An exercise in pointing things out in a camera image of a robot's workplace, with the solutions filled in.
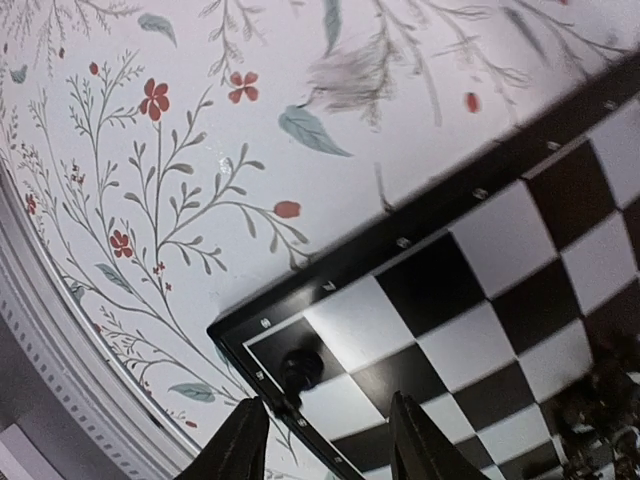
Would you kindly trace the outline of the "black pawn corner piece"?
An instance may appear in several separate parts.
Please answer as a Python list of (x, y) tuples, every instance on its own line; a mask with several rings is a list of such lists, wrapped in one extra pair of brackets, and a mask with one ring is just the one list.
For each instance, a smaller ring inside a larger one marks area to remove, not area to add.
[(292, 409), (301, 407), (301, 394), (314, 389), (323, 374), (324, 362), (316, 351), (300, 348), (284, 356), (280, 376), (284, 397)]

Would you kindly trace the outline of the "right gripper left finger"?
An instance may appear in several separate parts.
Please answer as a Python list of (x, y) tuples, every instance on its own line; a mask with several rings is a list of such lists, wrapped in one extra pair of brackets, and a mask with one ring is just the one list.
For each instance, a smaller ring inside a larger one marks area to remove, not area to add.
[(187, 467), (187, 480), (263, 479), (269, 425), (259, 398), (242, 400)]

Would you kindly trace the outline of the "black white chessboard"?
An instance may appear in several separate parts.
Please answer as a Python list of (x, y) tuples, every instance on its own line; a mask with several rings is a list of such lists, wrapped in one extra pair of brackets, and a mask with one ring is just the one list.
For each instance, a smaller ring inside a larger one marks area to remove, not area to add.
[(341, 479), (391, 477), (392, 395), (491, 479), (557, 479), (555, 418), (600, 348), (639, 333), (639, 59), (631, 56), (391, 216), (210, 326)]

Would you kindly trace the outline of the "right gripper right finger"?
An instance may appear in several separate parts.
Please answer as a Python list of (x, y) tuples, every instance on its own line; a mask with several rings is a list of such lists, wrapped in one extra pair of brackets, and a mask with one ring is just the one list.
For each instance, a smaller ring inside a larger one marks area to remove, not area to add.
[(411, 396), (400, 391), (393, 394), (388, 427), (393, 479), (487, 479), (448, 440)]

